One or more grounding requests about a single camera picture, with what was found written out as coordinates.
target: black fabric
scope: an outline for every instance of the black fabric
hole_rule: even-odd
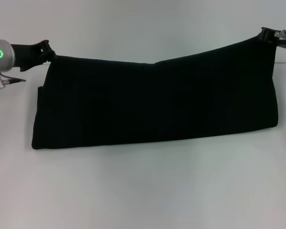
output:
[[[274,127],[276,46],[257,37],[155,64],[58,56],[39,88],[32,147],[179,140]]]

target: white wall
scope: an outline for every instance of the white wall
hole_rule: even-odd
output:
[[[156,62],[286,29],[286,0],[0,1],[0,38],[59,55]],[[286,62],[279,50],[277,62]],[[286,64],[279,126],[185,141],[31,148],[48,66],[0,90],[0,229],[286,229]]]

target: white background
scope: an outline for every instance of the white background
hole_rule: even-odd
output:
[[[285,1],[0,1],[0,38],[156,62],[286,29]],[[286,62],[278,50],[277,62]],[[0,229],[286,229],[286,64],[276,128],[165,143],[31,148],[47,65],[0,90]]]

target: white table surface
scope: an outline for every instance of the white table surface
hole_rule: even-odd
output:
[[[31,147],[48,66],[0,90],[0,229],[286,229],[286,64],[276,128],[164,143]]]

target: black cloth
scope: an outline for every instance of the black cloth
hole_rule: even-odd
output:
[[[38,89],[32,147],[180,140],[274,127],[276,46],[258,37],[155,64],[58,56]]]

